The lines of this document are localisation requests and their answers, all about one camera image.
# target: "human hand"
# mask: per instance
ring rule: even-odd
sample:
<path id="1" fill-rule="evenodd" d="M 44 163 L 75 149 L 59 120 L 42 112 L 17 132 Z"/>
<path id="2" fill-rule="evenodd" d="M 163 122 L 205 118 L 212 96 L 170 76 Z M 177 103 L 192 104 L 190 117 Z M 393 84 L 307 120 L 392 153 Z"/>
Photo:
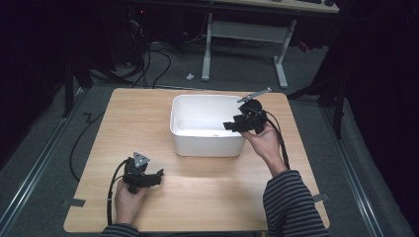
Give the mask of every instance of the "human hand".
<path id="1" fill-rule="evenodd" d="M 273 177 L 287 170 L 277 133 L 271 125 L 266 123 L 265 129 L 259 134 L 249 131 L 240 132 L 240 134 L 250 142 L 256 154 L 262 157 Z"/>
<path id="2" fill-rule="evenodd" d="M 142 202 L 147 193 L 146 188 L 139 189 L 137 194 L 130 193 L 128 185 L 123 181 L 118 181 L 117 194 L 115 195 L 115 207 L 117 208 L 117 223 L 133 225 Z"/>

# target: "desk leg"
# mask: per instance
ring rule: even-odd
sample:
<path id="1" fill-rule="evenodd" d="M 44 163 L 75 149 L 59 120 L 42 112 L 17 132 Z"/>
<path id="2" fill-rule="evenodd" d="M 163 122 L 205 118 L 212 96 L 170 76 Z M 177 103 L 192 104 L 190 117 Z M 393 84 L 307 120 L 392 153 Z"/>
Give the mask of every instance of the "desk leg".
<path id="1" fill-rule="evenodd" d="M 207 47 L 206 54 L 204 55 L 204 65 L 203 65 L 203 81 L 208 81 L 210 79 L 210 38 L 212 34 L 212 13 L 209 13 L 209 22 L 207 29 Z"/>
<path id="2" fill-rule="evenodd" d="M 283 46 L 280 51 L 280 55 L 274 56 L 275 68 L 277 69 L 277 76 L 278 76 L 278 80 L 280 81 L 280 87 L 282 89 L 288 88 L 287 78 L 286 78 L 286 74 L 284 73 L 284 68 L 283 68 L 283 60 L 286 55 L 287 48 L 290 44 L 291 37 L 293 36 L 293 29 L 295 28 L 295 24 L 296 24 L 296 20 L 292 20 L 287 30 L 287 33 L 283 42 Z"/>

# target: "person's left hand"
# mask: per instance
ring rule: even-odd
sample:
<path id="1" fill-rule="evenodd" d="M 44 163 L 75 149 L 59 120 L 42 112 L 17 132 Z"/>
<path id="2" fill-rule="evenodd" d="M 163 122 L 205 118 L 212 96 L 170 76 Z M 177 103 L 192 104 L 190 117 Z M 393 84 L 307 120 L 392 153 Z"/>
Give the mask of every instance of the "person's left hand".
<path id="1" fill-rule="evenodd" d="M 123 180 L 118 181 L 117 194 L 115 196 L 115 207 L 117 208 L 117 223 L 133 225 L 138 216 L 142 202 L 147 193 L 147 188 L 139 189 L 137 194 L 128 190 L 128 185 Z"/>

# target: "striped sleeve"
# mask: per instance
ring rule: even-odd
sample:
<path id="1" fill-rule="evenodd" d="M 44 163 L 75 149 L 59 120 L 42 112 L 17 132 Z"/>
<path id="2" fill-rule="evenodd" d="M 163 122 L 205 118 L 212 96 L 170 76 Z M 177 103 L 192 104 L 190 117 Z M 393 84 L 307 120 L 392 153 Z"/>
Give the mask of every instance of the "striped sleeve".
<path id="1" fill-rule="evenodd" d="M 269 236 L 328 236 L 298 171 L 285 171 L 267 184 L 263 203 Z"/>
<path id="2" fill-rule="evenodd" d="M 101 237 L 137 237 L 138 230 L 128 224 L 108 225 L 101 234 Z"/>

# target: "gray carpet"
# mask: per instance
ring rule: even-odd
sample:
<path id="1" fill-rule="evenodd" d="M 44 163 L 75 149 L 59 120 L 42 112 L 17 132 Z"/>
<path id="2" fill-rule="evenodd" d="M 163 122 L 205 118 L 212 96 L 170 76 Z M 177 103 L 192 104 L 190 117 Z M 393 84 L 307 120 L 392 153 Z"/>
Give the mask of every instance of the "gray carpet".
<path id="1" fill-rule="evenodd" d="M 290 94 L 311 83 L 311 80 L 327 52 L 327 48 L 304 53 L 291 47 L 286 55 L 284 67 L 289 88 L 279 88 L 271 55 L 277 45 L 262 47 L 241 46 L 231 49 L 228 45 L 216 45 L 212 54 L 211 78 L 201 81 L 203 49 L 185 47 L 183 50 L 170 46 L 161 52 L 171 58 L 169 70 L 157 81 L 157 85 L 170 85 L 210 90 L 259 91 L 268 86 L 276 92 Z M 150 68 L 146 74 L 150 86 L 168 65 L 168 59 L 159 53 L 151 53 Z M 186 80 L 192 73 L 195 79 Z M 127 87 L 112 81 L 96 80 L 93 88 L 81 103 L 69 122 L 62 138 L 53 152 L 40 181 L 14 223 L 9 236 L 97 236 L 93 234 L 69 234 L 63 230 L 68 207 L 62 206 L 66 198 L 72 198 L 77 182 L 69 170 L 69 156 L 77 137 L 88 125 L 87 116 L 92 118 L 105 110 L 112 91 Z M 39 117 L 14 157 L 0 173 L 0 213 L 4 213 L 19 186 L 25 180 L 33 164 L 42 152 L 49 136 L 61 120 L 63 89 L 55 96 L 53 104 Z M 358 209 L 343 166 L 338 159 L 335 146 L 320 109 L 312 97 L 291 101 L 293 114 L 306 149 L 320 191 L 327 193 L 330 200 L 325 203 L 330 219 L 331 236 L 369 236 L 366 224 Z M 413 236 L 408 224 L 399 213 L 382 177 L 379 174 L 364 141 L 346 105 L 342 123 L 343 141 L 351 156 L 361 183 L 370 198 L 384 236 Z M 84 133 L 73 155 L 73 167 L 77 176 L 83 172 L 85 162 L 94 142 L 100 119 Z"/>

